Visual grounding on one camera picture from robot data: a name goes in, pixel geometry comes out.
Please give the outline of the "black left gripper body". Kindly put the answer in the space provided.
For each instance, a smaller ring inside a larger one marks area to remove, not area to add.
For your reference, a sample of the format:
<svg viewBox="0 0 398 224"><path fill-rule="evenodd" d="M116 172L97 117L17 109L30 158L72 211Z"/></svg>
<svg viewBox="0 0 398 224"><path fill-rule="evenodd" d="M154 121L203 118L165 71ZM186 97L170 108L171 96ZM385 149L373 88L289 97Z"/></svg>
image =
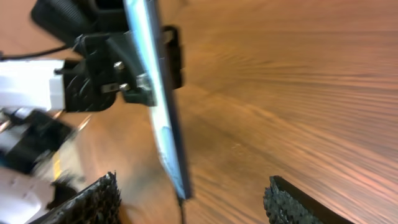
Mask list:
<svg viewBox="0 0 398 224"><path fill-rule="evenodd" d="M69 113L99 112L111 107L119 91L110 41L122 32L80 35L73 48L83 57L66 59L55 70L63 78L64 110Z"/></svg>

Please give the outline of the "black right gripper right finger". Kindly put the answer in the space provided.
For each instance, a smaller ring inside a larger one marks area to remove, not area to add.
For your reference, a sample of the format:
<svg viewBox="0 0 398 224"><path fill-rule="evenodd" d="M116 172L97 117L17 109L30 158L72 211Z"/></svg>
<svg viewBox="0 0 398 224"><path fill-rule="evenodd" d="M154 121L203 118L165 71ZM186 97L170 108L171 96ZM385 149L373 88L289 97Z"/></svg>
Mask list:
<svg viewBox="0 0 398 224"><path fill-rule="evenodd" d="M353 224L279 175L269 177L263 196L270 224Z"/></svg>

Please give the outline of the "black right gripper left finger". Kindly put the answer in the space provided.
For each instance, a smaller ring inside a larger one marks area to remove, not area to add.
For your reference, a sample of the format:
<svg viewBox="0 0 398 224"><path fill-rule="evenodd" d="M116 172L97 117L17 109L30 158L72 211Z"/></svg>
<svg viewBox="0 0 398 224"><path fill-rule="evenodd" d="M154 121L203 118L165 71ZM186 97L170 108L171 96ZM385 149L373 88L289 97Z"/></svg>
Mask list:
<svg viewBox="0 0 398 224"><path fill-rule="evenodd" d="M79 192L71 180L66 177L51 183L55 194L46 206L49 211L30 224L121 224L121 191L115 173L108 172Z"/></svg>

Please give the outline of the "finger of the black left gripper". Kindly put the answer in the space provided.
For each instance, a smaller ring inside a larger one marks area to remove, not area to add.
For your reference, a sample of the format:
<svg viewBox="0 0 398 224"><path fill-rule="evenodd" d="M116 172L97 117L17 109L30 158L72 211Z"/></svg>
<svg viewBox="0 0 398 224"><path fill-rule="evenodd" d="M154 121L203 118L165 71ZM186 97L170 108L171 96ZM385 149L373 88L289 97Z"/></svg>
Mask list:
<svg viewBox="0 0 398 224"><path fill-rule="evenodd" d="M175 90L183 86L183 50L180 45L179 28L167 25L162 27L162 32L165 37L172 88Z"/></svg>
<svg viewBox="0 0 398 224"><path fill-rule="evenodd" d="M126 103L155 106L152 85L128 33L111 34L106 40L114 76Z"/></svg>

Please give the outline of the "Samsung Galaxy smartphone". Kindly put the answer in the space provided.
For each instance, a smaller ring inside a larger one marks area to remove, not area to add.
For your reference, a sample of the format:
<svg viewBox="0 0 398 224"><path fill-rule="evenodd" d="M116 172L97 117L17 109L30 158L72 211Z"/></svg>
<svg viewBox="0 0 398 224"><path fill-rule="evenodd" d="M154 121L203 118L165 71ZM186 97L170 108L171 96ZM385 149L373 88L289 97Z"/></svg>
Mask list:
<svg viewBox="0 0 398 224"><path fill-rule="evenodd" d="M187 159L172 90L172 74L162 33L157 1L125 0L124 7L131 40L145 71L144 83L150 88L149 106L160 162L169 176L177 197L192 197Z"/></svg>

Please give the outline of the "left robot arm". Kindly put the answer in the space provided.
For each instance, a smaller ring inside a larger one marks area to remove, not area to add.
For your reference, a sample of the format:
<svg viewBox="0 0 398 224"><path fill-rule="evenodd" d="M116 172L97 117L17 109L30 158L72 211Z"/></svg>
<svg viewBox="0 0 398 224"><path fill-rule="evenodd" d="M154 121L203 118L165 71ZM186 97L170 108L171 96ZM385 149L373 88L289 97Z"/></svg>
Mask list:
<svg viewBox="0 0 398 224"><path fill-rule="evenodd" d="M1 222L119 223L112 172L81 191L45 180L74 129L50 115L99 112L121 95L149 109L161 164L179 204L192 196L174 90L183 86L180 29L163 25L156 1L37 1L32 20L80 59L48 51L1 55Z"/></svg>

